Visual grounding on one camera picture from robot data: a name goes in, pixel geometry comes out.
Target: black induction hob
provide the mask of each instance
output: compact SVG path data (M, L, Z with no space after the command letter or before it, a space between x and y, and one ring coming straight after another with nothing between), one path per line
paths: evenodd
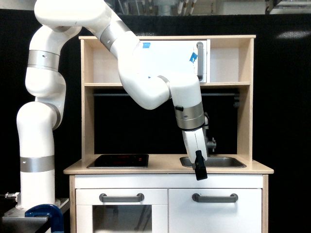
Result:
M87 168L146 168L148 154L103 154Z

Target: sink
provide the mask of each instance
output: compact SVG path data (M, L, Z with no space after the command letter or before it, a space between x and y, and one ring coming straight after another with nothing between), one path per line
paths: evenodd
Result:
M189 157L181 157L180 162L182 166L192 167ZM243 168L246 167L245 164L241 163L239 160L230 157L208 157L204 161L206 167L225 167L225 168Z

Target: metal handle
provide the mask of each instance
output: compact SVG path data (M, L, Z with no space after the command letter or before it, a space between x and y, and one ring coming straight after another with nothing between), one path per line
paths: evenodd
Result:
M198 42L196 44L196 47L198 48L198 78L201 81L203 79L203 56L204 56L204 51L203 51L203 43Z
M235 203L238 200L238 195L233 193L230 197L206 197L195 193L192 195L192 200L200 203Z
M141 202L145 199L142 193L138 193L135 197L107 197L105 193L99 195L101 202Z

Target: blue sticker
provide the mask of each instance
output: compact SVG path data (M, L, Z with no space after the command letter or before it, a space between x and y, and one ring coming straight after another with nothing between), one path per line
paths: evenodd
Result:
M192 55L191 55L190 61L191 61L192 63L194 63L195 60L196 60L197 58L198 58L198 55L196 55L196 54L193 52Z
M148 49L150 47L150 44L149 42L145 42L145 43L142 43L142 48L143 49Z

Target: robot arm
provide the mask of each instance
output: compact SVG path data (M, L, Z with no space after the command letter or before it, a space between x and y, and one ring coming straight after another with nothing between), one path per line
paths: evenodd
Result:
M118 59L121 83L141 107L154 109L172 98L177 124L182 129L197 180L207 178L203 162L207 159L202 130L205 117L199 81L195 75L171 71L152 78L138 75L133 53L140 43L139 39L103 0L37 0L35 16L43 27L36 32L30 43L26 73L26 87L35 96L35 102L23 106L17 117L21 167L22 161L29 164L24 171L21 170L22 208L53 203L53 197L50 196L54 195L54 166L44 166L40 161L53 163L50 159L54 154L52 130L58 127L63 117L66 84L58 73L60 50L79 33L82 26L90 30ZM36 120L31 120L33 114L29 112L40 114L35 117ZM37 146L27 147L31 138L32 144ZM48 173L48 178L42 175L44 172ZM52 184L43 187L41 183ZM35 201L36 192L52 195Z

